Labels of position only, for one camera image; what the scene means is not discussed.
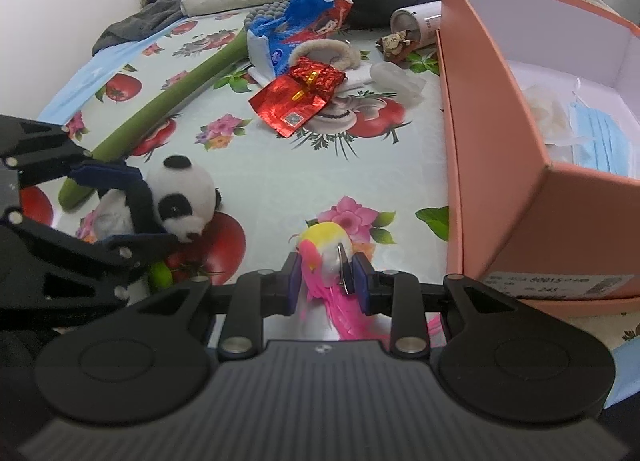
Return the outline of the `green plush lotus stem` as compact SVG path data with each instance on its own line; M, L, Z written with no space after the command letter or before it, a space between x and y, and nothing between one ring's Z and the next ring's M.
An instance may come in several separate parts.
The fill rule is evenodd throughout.
M115 158L148 170L186 155L212 174L232 212L254 207L281 146L250 108L260 90L246 72L250 16L232 10L179 20L70 118L70 139L93 151L130 129Z

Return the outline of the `white cylindrical can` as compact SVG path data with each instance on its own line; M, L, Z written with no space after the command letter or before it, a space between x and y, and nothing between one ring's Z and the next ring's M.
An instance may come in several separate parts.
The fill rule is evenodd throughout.
M420 47L429 46L436 41L436 31L440 29L441 19L440 1L408 6L393 12L390 31L405 31L409 39L418 42Z

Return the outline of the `red foil wrapper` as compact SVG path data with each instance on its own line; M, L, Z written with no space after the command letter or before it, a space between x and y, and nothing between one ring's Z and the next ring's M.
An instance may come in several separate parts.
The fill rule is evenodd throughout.
M250 106L273 131L291 137L318 114L345 81L346 73L303 56L250 99Z

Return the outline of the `fruit print plastic sheet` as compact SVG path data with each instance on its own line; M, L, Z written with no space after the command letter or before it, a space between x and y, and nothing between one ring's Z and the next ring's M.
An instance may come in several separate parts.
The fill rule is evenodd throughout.
M43 110L43 120L66 125L86 148L98 146L227 51L244 17L237 10L186 18L144 42L102 51ZM434 282L446 269L448 204L435 55L411 55L407 77L423 83L417 99L363 85L285 138L250 106L258 86L248 62L238 60L170 109L128 160L147 170L180 154L209 170L226 222L202 264L221 281L277 264L306 227L332 221L375 267Z

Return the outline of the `blue surgical face mask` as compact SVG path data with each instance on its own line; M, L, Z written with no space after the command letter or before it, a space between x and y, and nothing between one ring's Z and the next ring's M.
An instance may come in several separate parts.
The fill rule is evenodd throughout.
M631 177L631 141L609 114L572 103L574 131L579 143L573 161L582 168Z

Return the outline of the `orange cardboard box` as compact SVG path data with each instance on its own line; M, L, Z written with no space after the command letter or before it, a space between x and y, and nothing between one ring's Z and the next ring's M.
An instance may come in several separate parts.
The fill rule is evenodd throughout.
M637 311L639 182L551 158L544 85L639 139L639 29L582 0L442 0L448 268L564 317Z

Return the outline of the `small panda plush toy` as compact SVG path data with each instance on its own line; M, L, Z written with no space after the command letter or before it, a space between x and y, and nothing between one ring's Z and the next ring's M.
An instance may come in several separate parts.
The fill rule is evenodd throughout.
M100 195L92 213L96 239L168 233L181 243L200 238L221 203L210 174L190 158L172 155L140 181Z

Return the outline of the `white tissue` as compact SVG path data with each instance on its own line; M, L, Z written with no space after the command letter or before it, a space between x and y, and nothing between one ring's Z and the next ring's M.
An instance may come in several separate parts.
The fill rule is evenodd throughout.
M570 116L554 91L535 84L525 88L523 95L546 145L563 147L577 142Z

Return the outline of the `small brown figurine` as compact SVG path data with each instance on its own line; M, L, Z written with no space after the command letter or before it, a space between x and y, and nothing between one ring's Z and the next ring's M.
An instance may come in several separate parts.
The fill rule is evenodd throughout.
M382 36L376 41L376 48L381 52L386 62L401 62L418 45L419 41L408 31L401 30Z

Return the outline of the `light blue bed sheet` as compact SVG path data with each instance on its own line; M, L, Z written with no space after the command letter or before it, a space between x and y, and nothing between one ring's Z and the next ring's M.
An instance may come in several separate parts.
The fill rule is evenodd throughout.
M50 103L42 109L37 120L57 125L66 124L124 65L130 64L134 57L176 25L178 21L141 41L113 45L96 53L54 95Z

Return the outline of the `pink yellow feather toy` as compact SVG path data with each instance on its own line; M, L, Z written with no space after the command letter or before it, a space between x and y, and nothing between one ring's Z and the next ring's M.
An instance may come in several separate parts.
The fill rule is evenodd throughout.
M354 248L346 230L333 222L311 225L297 237L296 251L307 297L323 304L340 339L380 340L388 347L388 333L360 311L352 272Z

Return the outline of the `dark grey blanket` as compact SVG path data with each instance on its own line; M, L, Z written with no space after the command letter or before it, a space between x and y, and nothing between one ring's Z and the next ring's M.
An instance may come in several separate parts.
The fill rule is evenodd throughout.
M154 0L137 13L109 25L93 44L92 54L126 42L138 42L184 17L181 0Z

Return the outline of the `blue white plastic bag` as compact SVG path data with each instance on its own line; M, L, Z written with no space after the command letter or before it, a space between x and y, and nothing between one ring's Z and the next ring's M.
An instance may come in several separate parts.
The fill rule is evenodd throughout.
M300 44L328 38L342 28L352 0L291 0L280 17L256 17L247 28L250 62L267 81L288 70Z

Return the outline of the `clear plastic wrapper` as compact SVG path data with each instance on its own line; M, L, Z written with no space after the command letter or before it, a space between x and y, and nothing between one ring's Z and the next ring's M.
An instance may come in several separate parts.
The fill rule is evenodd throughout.
M399 103L416 106L423 100L422 92L426 81L393 62L372 65L370 77L378 88L394 93Z

